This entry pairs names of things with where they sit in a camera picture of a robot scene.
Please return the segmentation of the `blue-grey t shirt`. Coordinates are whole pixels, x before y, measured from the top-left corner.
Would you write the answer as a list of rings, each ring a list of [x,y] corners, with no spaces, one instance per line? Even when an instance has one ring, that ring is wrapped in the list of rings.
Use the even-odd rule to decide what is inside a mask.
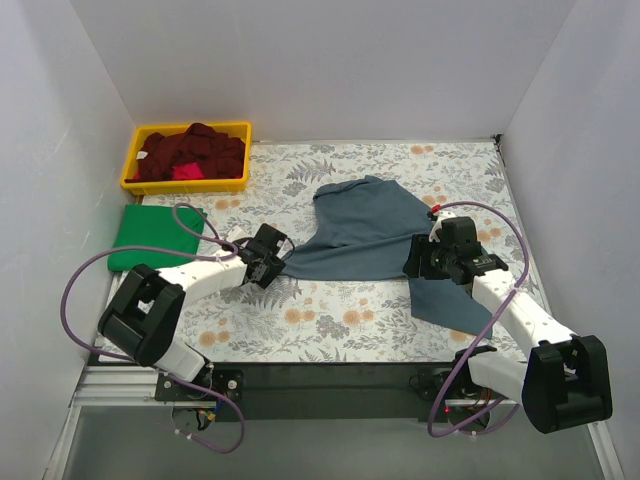
[[[320,187],[313,197],[317,231],[295,248],[284,273],[300,280],[405,279],[412,236],[428,234],[427,205],[394,180],[374,176]],[[477,335],[491,313],[450,281],[410,279],[411,315]]]

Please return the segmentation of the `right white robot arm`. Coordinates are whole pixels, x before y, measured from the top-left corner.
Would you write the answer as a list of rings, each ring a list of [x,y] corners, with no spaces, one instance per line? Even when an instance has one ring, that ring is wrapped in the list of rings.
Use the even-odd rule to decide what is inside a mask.
[[[527,360],[507,359],[474,341],[456,354],[428,420],[435,420],[447,394],[471,398],[484,390],[523,407],[533,427],[544,434],[610,418],[613,400],[603,342],[574,333],[522,291],[506,263],[483,250],[471,218],[448,213],[430,217],[434,228],[413,237],[404,273],[464,288],[491,313],[492,324],[509,332]]]

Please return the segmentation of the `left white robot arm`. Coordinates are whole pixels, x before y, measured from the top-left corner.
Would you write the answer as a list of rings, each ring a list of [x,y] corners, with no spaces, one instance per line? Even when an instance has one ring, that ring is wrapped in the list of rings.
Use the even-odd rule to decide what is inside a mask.
[[[266,288],[284,270],[279,252],[288,241],[263,224],[256,235],[232,243],[238,252],[228,260],[218,255],[160,270],[138,265],[116,290],[98,331],[138,365],[177,377],[188,398],[203,399],[213,377],[204,369],[206,358],[175,336],[182,308],[247,283]]]

